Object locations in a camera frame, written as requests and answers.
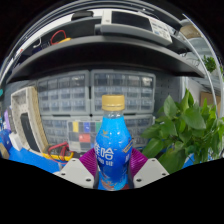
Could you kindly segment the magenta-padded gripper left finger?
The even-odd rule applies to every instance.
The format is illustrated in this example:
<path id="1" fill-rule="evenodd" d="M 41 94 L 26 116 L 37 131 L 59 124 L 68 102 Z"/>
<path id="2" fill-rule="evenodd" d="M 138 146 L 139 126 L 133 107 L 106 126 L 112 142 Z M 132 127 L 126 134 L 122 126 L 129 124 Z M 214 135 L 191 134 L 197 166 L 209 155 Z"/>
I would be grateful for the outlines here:
<path id="1" fill-rule="evenodd" d="M 90 149 L 79 159 L 72 158 L 55 175 L 78 186 L 97 189 L 99 183 L 99 169 L 94 149 Z"/>

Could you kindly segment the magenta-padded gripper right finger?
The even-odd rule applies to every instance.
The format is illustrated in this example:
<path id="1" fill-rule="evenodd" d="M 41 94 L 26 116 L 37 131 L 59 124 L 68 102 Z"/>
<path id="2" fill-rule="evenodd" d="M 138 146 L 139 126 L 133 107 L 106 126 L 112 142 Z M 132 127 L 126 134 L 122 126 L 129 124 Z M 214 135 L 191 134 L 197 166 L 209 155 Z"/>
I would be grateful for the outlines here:
<path id="1" fill-rule="evenodd" d="M 148 159 L 138 150 L 132 150 L 128 168 L 130 189 L 141 188 L 168 175 L 169 173 L 156 158 Z"/>

